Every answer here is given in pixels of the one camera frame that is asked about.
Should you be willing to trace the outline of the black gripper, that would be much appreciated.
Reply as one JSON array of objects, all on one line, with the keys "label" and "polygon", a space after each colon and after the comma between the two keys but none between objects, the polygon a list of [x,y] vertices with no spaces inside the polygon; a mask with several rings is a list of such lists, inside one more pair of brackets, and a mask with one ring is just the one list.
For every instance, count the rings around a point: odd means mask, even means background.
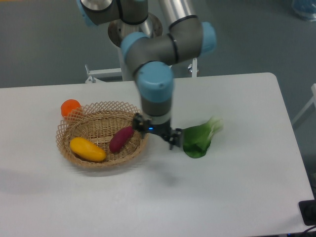
[{"label": "black gripper", "polygon": [[162,138],[165,142],[169,143],[169,149],[173,147],[182,147],[182,129],[171,128],[171,119],[162,124],[153,124],[150,120],[143,119],[140,113],[135,113],[132,120],[132,128],[141,134],[144,138],[146,133],[154,134]]}]

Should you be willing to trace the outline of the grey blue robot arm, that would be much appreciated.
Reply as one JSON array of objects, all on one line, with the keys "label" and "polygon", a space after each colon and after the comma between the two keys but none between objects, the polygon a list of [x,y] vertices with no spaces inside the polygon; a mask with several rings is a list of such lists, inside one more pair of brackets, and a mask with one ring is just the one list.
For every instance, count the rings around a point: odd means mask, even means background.
[{"label": "grey blue robot arm", "polygon": [[183,145],[183,131],[171,128],[174,75],[171,66],[214,50],[213,26],[201,22],[189,0],[162,0],[168,22],[166,35],[150,37],[135,29],[119,47],[128,72],[140,94],[142,113],[133,118],[133,129],[161,137],[170,146]]}]

